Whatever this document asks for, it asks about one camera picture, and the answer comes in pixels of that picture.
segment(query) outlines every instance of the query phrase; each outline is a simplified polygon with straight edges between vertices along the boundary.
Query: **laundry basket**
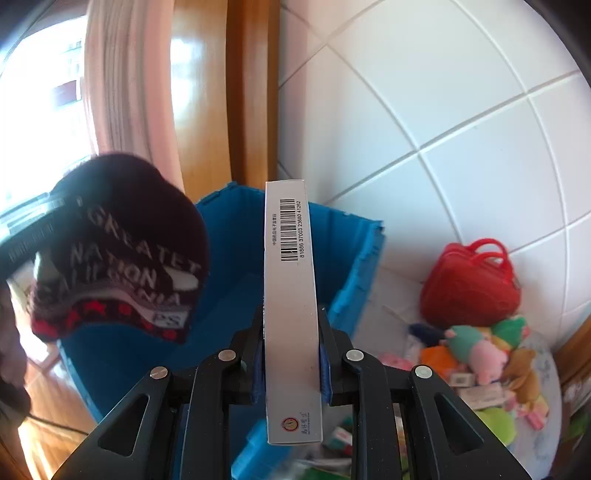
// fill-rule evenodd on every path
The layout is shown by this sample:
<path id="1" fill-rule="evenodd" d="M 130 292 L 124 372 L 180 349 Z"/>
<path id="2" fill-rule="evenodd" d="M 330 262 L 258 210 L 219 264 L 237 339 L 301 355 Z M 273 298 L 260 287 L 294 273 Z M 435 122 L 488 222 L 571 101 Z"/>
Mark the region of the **laundry basket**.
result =
<path id="1" fill-rule="evenodd" d="M 197 204 L 209 235 L 210 277 L 185 344 L 125 325 L 86 325 L 62 339 L 64 363 L 97 421 L 152 367 L 198 365 L 250 325 L 263 300 L 264 200 L 264 192 L 231 183 Z M 327 306 L 332 326 L 351 334 L 384 242 L 381 223 L 316 204 L 310 223 L 318 304 Z M 264 476 L 289 451 L 267 445 L 260 425 L 248 435 L 264 416 L 264 401 L 230 408 L 230 454 L 234 459 L 248 446 L 250 458 L 241 456 L 241 479 Z"/>

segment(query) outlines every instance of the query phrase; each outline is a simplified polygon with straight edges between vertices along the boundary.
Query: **barcode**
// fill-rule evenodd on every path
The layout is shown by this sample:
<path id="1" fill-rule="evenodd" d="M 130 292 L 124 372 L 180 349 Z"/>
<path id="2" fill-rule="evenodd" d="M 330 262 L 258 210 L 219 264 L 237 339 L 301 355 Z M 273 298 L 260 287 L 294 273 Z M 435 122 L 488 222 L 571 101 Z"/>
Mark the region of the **barcode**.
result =
<path id="1" fill-rule="evenodd" d="M 279 240 L 282 262 L 298 259 L 295 222 L 296 201 L 294 199 L 279 200 Z"/>

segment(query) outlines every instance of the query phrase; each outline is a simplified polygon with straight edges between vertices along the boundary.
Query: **metal screw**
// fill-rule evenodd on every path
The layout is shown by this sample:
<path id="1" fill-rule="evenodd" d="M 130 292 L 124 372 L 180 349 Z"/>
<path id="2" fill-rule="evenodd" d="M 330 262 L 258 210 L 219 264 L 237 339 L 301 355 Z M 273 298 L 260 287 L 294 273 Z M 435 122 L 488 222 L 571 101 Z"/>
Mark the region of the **metal screw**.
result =
<path id="1" fill-rule="evenodd" d="M 363 360 L 363 352 L 361 350 L 349 350 L 347 352 L 347 358 L 352 362 L 359 362 Z"/>
<path id="2" fill-rule="evenodd" d="M 229 362 L 236 358 L 236 352 L 234 350 L 222 350 L 217 356 L 222 362 Z"/>
<path id="3" fill-rule="evenodd" d="M 166 367 L 154 367 L 150 372 L 150 376 L 155 380 L 160 380 L 166 377 L 166 375 L 168 375 L 168 369 Z"/>
<path id="4" fill-rule="evenodd" d="M 420 378 L 430 378 L 433 375 L 433 370 L 431 370 L 426 365 L 419 365 L 417 368 L 414 369 L 414 373 L 417 377 Z"/>

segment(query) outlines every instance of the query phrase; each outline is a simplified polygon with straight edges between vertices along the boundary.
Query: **window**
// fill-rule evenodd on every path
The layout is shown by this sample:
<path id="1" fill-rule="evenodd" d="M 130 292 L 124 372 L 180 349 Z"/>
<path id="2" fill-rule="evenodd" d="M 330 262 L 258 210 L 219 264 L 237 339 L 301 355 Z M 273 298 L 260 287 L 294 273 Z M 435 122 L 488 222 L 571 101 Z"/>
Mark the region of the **window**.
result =
<path id="1" fill-rule="evenodd" d="M 23 39 L 0 76 L 0 213 L 89 158 L 80 96 L 86 17 Z"/>

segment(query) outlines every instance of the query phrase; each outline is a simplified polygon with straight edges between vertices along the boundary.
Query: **white tile wall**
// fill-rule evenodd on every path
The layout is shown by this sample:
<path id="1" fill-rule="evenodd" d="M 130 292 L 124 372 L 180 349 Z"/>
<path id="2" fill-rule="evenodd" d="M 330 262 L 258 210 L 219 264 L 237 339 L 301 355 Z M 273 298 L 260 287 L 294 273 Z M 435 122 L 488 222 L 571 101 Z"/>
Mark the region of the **white tile wall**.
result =
<path id="1" fill-rule="evenodd" d="M 523 0 L 282 0 L 281 57 L 280 176 L 384 221 L 375 311 L 415 321 L 443 247 L 493 236 L 566 341 L 591 310 L 591 89 Z"/>
<path id="2" fill-rule="evenodd" d="M 578 74 L 541 90 L 532 101 L 548 133 L 572 222 L 591 211 L 591 89 Z"/>
<path id="3" fill-rule="evenodd" d="M 327 202 L 413 149 L 388 111 L 328 47 L 291 80 L 280 92 L 281 163 L 293 177 L 308 179 L 312 202 Z"/>

